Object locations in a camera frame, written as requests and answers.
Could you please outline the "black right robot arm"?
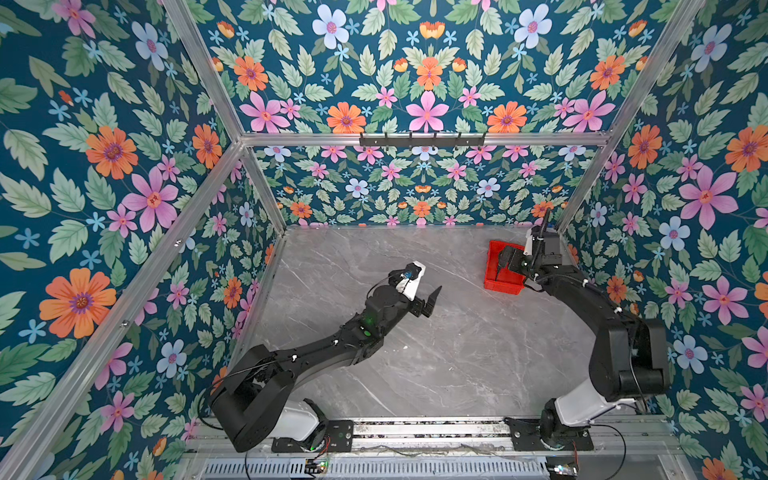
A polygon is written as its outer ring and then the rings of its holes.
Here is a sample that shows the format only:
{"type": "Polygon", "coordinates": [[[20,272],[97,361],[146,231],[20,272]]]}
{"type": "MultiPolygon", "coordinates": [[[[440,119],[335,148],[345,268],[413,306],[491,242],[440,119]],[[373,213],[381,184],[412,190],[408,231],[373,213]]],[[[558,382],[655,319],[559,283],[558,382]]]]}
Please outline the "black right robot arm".
{"type": "Polygon", "coordinates": [[[590,283],[558,252],[548,253],[543,239],[529,251],[504,246],[495,274],[507,270],[538,292],[569,307],[594,334],[588,378],[570,392],[545,404],[534,423],[538,443],[556,450],[588,434],[590,424],[619,407],[634,407],[665,393],[671,375],[665,360],[666,330],[658,319],[642,319],[590,283]]]}

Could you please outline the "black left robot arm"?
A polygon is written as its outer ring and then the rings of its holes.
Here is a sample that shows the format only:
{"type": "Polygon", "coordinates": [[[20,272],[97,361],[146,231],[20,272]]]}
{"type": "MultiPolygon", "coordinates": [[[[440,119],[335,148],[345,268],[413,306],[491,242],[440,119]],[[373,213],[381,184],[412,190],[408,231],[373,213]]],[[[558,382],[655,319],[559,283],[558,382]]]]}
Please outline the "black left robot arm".
{"type": "Polygon", "coordinates": [[[425,271],[420,262],[391,271],[366,294],[363,310],[325,338],[274,351],[261,344],[245,352],[209,396],[234,450],[245,453],[269,438],[292,440],[305,451],[324,448],[326,415],[310,399],[291,404],[289,397],[318,376],[373,356],[407,315],[431,316],[440,291],[417,296],[425,271]]]}

